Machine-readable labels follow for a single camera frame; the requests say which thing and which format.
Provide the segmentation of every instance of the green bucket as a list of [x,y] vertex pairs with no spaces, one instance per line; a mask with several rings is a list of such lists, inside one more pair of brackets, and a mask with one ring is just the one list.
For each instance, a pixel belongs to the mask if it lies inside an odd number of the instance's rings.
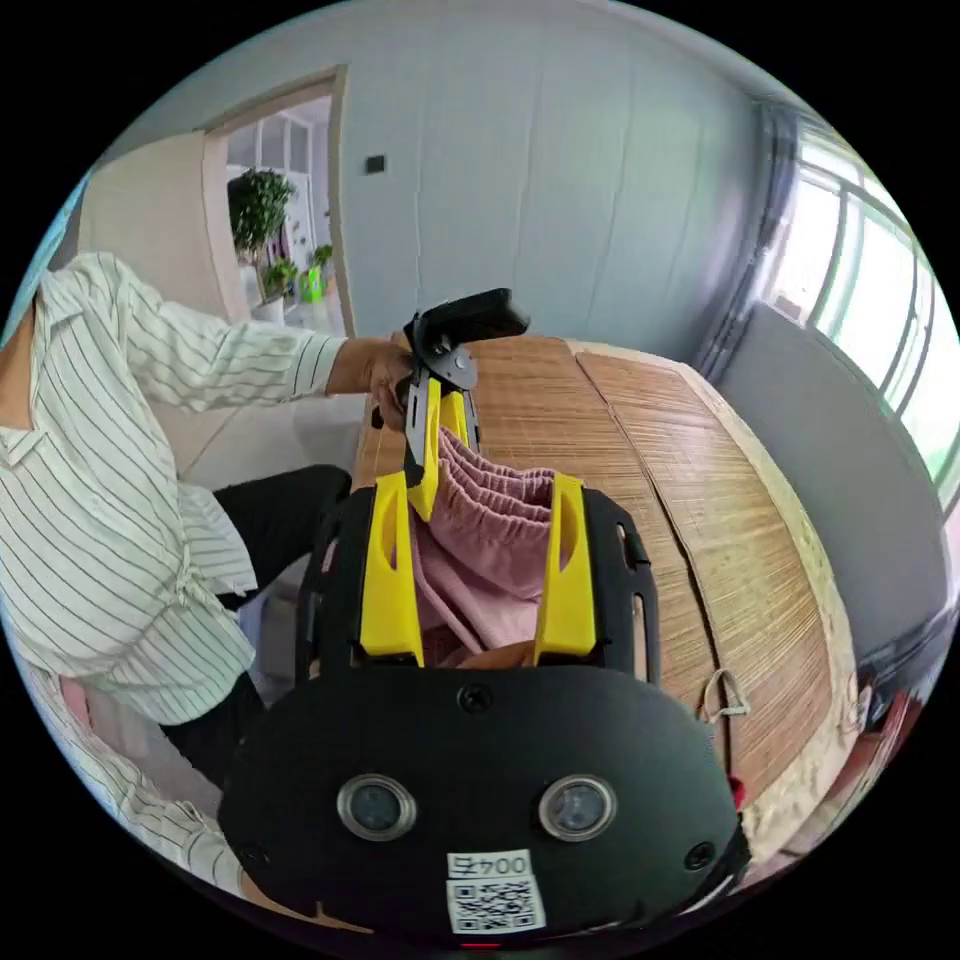
[[319,303],[323,299],[323,274],[311,267],[300,274],[300,302]]

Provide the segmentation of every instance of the doorway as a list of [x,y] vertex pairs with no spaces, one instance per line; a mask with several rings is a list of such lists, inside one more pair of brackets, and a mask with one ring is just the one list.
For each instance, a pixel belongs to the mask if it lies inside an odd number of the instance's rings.
[[[270,170],[293,187],[283,227],[267,248],[267,263],[289,262],[298,275],[317,265],[322,294],[287,298],[284,323],[353,336],[339,204],[340,119],[346,67],[270,91],[207,125],[225,138],[225,181],[247,170]],[[262,296],[255,270],[238,262],[240,285],[254,308]]]

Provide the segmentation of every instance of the shirt collar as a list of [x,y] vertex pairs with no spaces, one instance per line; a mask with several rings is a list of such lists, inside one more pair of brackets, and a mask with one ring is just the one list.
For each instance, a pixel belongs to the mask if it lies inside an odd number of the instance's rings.
[[[36,417],[37,391],[40,387],[40,371],[50,348],[53,331],[82,310],[58,295],[54,274],[45,271],[40,278],[39,296],[35,299],[33,320],[33,343],[30,354],[30,407]],[[43,436],[42,428],[34,421],[33,430],[12,430],[0,427],[0,466],[16,466]]]

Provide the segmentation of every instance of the white striped shirt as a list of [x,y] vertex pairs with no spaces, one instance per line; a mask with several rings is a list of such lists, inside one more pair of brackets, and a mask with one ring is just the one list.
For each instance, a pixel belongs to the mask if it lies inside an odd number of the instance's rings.
[[213,495],[178,482],[146,397],[202,411],[322,392],[343,341],[164,301],[109,254],[44,275],[30,430],[0,428],[0,613],[29,663],[161,724],[253,662],[217,593],[256,579]]
[[162,797],[134,764],[79,723],[56,677],[22,661],[18,665],[54,742],[107,813],[154,853],[243,897],[240,863],[217,824],[192,803]]

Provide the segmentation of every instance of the gray headboard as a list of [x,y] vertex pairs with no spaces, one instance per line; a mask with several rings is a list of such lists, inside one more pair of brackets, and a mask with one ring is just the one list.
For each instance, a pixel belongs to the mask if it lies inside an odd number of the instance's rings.
[[948,601],[943,511],[910,435],[832,343],[764,304],[718,385],[800,498],[858,661]]

